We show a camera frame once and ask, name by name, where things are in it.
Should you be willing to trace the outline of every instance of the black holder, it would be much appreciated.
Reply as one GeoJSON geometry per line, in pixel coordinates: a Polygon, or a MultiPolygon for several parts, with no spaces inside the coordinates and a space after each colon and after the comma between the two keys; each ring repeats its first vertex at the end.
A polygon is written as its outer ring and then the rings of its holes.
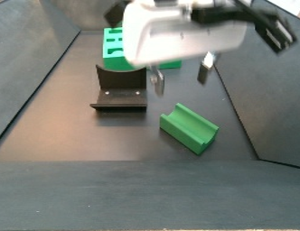
{"type": "Polygon", "coordinates": [[[96,67],[100,90],[93,109],[143,108],[145,99],[145,68],[131,71],[113,71],[96,67]]]}

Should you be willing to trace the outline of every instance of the green bracket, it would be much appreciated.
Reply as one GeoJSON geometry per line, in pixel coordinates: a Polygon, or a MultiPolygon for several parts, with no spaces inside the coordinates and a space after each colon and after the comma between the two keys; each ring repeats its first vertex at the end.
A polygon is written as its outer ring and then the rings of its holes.
{"type": "MultiPolygon", "coordinates": [[[[135,70],[123,55],[121,27],[104,29],[103,62],[104,69],[135,70]]],[[[160,69],[176,69],[180,67],[180,60],[162,63],[158,67],[160,69]]]]}
{"type": "Polygon", "coordinates": [[[159,127],[196,155],[215,139],[218,127],[182,104],[176,104],[170,115],[159,117],[159,127]]]}

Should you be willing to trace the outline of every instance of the green block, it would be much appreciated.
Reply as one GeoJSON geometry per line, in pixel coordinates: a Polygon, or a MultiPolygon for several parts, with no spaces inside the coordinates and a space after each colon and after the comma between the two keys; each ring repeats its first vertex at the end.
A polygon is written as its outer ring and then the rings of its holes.
{"type": "MultiPolygon", "coordinates": [[[[125,61],[123,55],[121,27],[104,29],[103,62],[104,69],[135,69],[133,66],[125,61]]],[[[178,69],[180,67],[180,60],[162,63],[158,67],[160,69],[178,69]]]]}
{"type": "Polygon", "coordinates": [[[170,115],[159,117],[159,127],[196,155],[215,139],[218,127],[182,104],[176,104],[170,115]]]}
{"type": "Polygon", "coordinates": [[[166,63],[160,63],[158,68],[159,69],[179,69],[182,65],[180,60],[170,61],[166,63]]]}

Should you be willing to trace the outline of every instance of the dark gray surface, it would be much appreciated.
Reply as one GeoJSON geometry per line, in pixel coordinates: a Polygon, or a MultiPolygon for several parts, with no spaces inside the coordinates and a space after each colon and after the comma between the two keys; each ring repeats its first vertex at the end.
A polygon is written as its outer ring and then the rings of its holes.
{"type": "Polygon", "coordinates": [[[97,31],[109,27],[104,13],[116,0],[51,0],[51,2],[83,31],[97,31]]]}
{"type": "Polygon", "coordinates": [[[48,0],[0,4],[0,134],[77,32],[48,0]]]}
{"type": "Polygon", "coordinates": [[[89,108],[99,91],[96,63],[101,64],[101,33],[83,32],[0,141],[0,161],[255,158],[216,73],[204,86],[195,80],[198,60],[186,60],[180,69],[162,70],[162,98],[147,84],[145,112],[96,113],[89,108]],[[176,103],[219,127],[216,140],[200,157],[159,130],[159,116],[168,114],[176,103]]]}
{"type": "Polygon", "coordinates": [[[300,170],[259,161],[0,162],[0,230],[300,229],[300,170]]]}
{"type": "MultiPolygon", "coordinates": [[[[271,9],[263,1],[254,7],[271,9]]],[[[243,44],[218,59],[218,72],[260,159],[300,166],[300,19],[290,23],[298,43],[279,56],[247,29],[243,44]]]]}

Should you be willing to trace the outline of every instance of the robotic arm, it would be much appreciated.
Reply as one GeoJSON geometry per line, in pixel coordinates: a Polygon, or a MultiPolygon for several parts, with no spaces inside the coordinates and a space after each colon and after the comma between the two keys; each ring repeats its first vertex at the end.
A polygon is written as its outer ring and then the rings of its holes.
{"type": "Polygon", "coordinates": [[[287,23],[250,4],[251,0],[133,0],[111,8],[105,19],[111,25],[121,21],[124,57],[135,67],[149,66],[158,92],[163,89],[158,63],[207,55],[198,75],[202,81],[214,53],[240,45],[247,23],[275,53],[295,42],[287,23]]]}

